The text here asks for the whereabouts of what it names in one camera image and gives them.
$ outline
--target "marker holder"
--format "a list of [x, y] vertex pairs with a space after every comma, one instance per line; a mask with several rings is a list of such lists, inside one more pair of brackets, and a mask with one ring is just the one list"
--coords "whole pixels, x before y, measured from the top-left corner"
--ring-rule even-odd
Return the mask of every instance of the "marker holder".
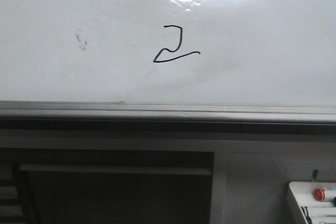
[[296, 181], [289, 183], [286, 199], [297, 224], [309, 224], [301, 207], [335, 207], [331, 201], [317, 201], [314, 198], [314, 190], [321, 188], [336, 190], [336, 183]]

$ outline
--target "white surface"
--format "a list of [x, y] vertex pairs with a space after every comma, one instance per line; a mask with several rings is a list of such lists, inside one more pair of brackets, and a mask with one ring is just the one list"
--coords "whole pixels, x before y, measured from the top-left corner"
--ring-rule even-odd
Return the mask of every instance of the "white surface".
[[[335, 0], [0, 0], [0, 100], [335, 105], [335, 13]], [[164, 25], [183, 27], [179, 55], [201, 55], [153, 63], [179, 41]]]
[[321, 207], [334, 207], [334, 204], [331, 201], [326, 202], [315, 200], [313, 196], [313, 192], [315, 189], [336, 190], [336, 183], [297, 181], [292, 181], [289, 183], [287, 200], [294, 215], [294, 218], [298, 223], [308, 224], [303, 212], [301, 211], [301, 207], [310, 207], [311, 209]]
[[312, 224], [335, 224], [335, 217], [311, 217]]

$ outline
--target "handwritten number 2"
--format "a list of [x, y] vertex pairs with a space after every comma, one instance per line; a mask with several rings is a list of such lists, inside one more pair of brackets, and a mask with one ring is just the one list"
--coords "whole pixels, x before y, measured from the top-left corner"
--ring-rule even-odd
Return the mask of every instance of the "handwritten number 2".
[[192, 54], [201, 54], [201, 52], [199, 51], [193, 51], [193, 52], [189, 52], [187, 54], [184, 54], [184, 55], [180, 55], [180, 56], [177, 56], [177, 57], [174, 57], [174, 58], [171, 58], [171, 59], [168, 59], [168, 60], [158, 60], [158, 57], [161, 55], [161, 53], [163, 51], [168, 51], [168, 52], [171, 52], [171, 53], [174, 53], [174, 52], [177, 52], [180, 47], [181, 47], [181, 44], [182, 44], [182, 35], [183, 35], [183, 28], [181, 26], [175, 26], [175, 25], [168, 25], [168, 26], [163, 26], [164, 28], [167, 28], [167, 27], [176, 27], [178, 29], [180, 29], [180, 42], [179, 42], [179, 45], [177, 46], [177, 48], [175, 50], [170, 50], [169, 48], [162, 48], [158, 53], [157, 55], [155, 56], [153, 62], [154, 63], [163, 63], [163, 62], [168, 62], [168, 61], [172, 61], [172, 60], [176, 60], [176, 59], [180, 59], [182, 57], [185, 57], [185, 56], [188, 56], [188, 55], [192, 55]]

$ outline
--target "metal ledge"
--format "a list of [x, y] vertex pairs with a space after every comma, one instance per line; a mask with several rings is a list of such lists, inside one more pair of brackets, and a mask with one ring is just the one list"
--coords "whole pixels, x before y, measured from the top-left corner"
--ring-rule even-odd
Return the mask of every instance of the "metal ledge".
[[122, 173], [122, 174], [164, 174], [211, 176], [207, 168], [195, 167], [141, 167], [141, 166], [83, 166], [83, 165], [36, 165], [22, 164], [20, 170], [26, 172], [65, 173]]
[[336, 106], [0, 101], [0, 119], [336, 125]]

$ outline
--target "black marker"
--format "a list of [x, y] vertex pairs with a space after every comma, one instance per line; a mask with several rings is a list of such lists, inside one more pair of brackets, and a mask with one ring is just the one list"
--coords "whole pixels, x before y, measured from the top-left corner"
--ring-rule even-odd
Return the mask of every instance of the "black marker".
[[176, 27], [176, 28], [179, 28], [180, 29], [180, 42], [179, 42], [179, 45], [177, 46], [177, 48], [175, 50], [170, 50], [169, 48], [162, 48], [159, 53], [157, 53], [157, 55], [155, 56], [153, 62], [154, 63], [163, 63], [163, 62], [168, 62], [168, 61], [172, 61], [172, 60], [176, 60], [176, 59], [179, 59], [179, 58], [182, 58], [182, 57], [185, 57], [185, 56], [188, 56], [188, 55], [192, 55], [192, 54], [201, 54], [200, 51], [193, 51], [193, 52], [189, 52], [187, 54], [184, 54], [184, 55], [180, 55], [180, 56], [177, 56], [175, 58], [172, 58], [172, 59], [169, 59], [169, 60], [158, 60], [158, 57], [160, 56], [160, 54], [163, 52], [163, 51], [168, 51], [168, 52], [177, 52], [181, 45], [182, 45], [182, 35], [183, 35], [183, 28], [181, 26], [175, 26], [175, 25], [168, 25], [168, 26], [163, 26], [164, 28], [167, 28], [167, 27]]
[[336, 207], [301, 207], [301, 210], [306, 217], [336, 217]]

